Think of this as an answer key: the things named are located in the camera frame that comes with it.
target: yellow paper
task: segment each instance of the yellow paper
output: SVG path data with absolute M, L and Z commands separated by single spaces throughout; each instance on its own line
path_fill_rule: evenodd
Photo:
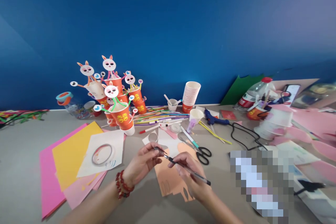
M 61 191 L 77 180 L 78 170 L 89 146 L 91 135 L 102 133 L 93 122 L 52 150 Z

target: hand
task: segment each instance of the hand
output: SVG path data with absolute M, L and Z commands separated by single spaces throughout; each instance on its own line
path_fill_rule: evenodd
M 200 162 L 196 161 L 188 152 L 182 152 L 178 154 L 173 159 L 175 162 L 179 162 L 189 167 L 192 171 L 197 172 L 201 176 L 205 178 L 204 170 Z M 172 168 L 174 166 L 173 163 L 169 163 L 168 167 Z M 190 174 L 186 171 L 182 166 L 176 164 L 176 169 L 187 184 L 188 189 L 191 191 L 192 195 L 199 201 L 204 201 L 211 194 L 211 187 L 205 184 L 203 181 L 195 178 L 194 175 Z
M 137 185 L 154 166 L 162 162 L 158 157 L 163 155 L 158 150 L 154 150 L 154 147 L 161 149 L 158 143 L 150 142 L 146 144 L 125 169 L 123 179 L 128 187 Z

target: phone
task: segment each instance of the phone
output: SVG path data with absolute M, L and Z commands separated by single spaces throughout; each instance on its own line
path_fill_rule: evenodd
M 289 85 L 287 84 L 284 87 L 284 91 L 287 91 L 290 93 L 290 99 L 286 101 L 284 104 L 290 107 L 292 105 L 292 102 L 294 101 L 295 96 L 297 95 L 301 85 Z

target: black scissors handle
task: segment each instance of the black scissors handle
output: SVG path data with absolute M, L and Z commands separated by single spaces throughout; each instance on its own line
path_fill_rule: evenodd
M 200 161 L 203 165 L 208 165 L 209 159 L 207 157 L 211 157 L 212 153 L 209 149 L 205 147 L 198 147 L 198 152 L 196 152 L 197 159 Z

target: scissors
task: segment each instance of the scissors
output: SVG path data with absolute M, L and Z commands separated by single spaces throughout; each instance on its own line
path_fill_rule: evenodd
M 188 145 L 189 147 L 193 148 L 196 151 L 196 156 L 197 159 L 204 165 L 208 165 L 209 164 L 209 157 L 212 156 L 211 151 L 209 151 L 209 149 L 205 148 L 205 147 L 195 147 L 194 145 L 191 145 L 190 143 L 188 143 L 186 140 L 184 140 L 182 137 L 180 137 L 180 140 L 182 142 L 184 142 L 186 145 Z

